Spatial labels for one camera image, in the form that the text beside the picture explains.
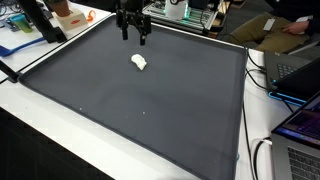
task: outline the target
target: table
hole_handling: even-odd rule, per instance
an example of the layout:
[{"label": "table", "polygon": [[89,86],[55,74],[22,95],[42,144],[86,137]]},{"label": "table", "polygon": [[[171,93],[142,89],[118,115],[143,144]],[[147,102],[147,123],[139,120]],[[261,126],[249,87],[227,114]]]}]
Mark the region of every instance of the table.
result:
[{"label": "table", "polygon": [[[88,15],[90,10],[94,10],[96,12],[96,17],[92,22],[88,23],[88,27],[94,26],[95,23],[99,22],[100,20],[102,20],[103,18],[111,14],[110,12],[107,12],[107,11],[102,11],[99,9],[95,9],[95,8],[91,8],[91,7],[87,7],[87,6],[83,6],[75,3],[70,3],[70,6],[78,8],[84,13],[85,16]],[[55,19],[51,19],[50,22],[54,27],[60,26],[60,24]],[[70,40],[88,27],[81,26],[81,27],[75,28],[71,31],[65,32],[65,35],[67,39]],[[22,31],[12,32],[8,28],[2,28],[0,29],[1,37],[6,37],[6,38],[1,38],[0,44],[4,47],[11,49],[42,36],[41,33],[35,27],[33,29],[34,31],[32,33],[25,34]],[[14,71],[19,71],[25,66],[27,66],[28,64],[36,61],[39,57],[43,56],[47,52],[50,52],[51,50],[54,50],[55,48],[61,45],[62,44],[59,44],[57,42],[48,44],[46,41],[43,41],[35,45],[32,45],[30,47],[27,47],[25,49],[22,49],[16,52],[15,54],[12,54],[11,56],[4,57],[4,58],[1,57],[0,59],[7,66],[12,68]],[[7,78],[7,76],[0,71],[0,82],[5,78]]]},{"label": "table", "polygon": [[[261,52],[250,50],[250,55],[258,64],[262,64]],[[22,73],[47,56],[49,55],[33,63]],[[254,68],[251,62],[248,62],[248,68]],[[264,76],[254,74],[254,77],[258,83],[264,84]],[[251,143],[257,138],[269,136],[270,130],[290,114],[282,102],[268,98],[266,92],[257,88],[250,79],[246,80],[244,104]],[[171,162],[19,83],[5,81],[0,84],[0,106],[115,179],[198,179]],[[236,179],[252,179],[243,121],[239,136],[239,154]],[[272,179],[268,146],[262,146],[258,162],[260,179]]]}]

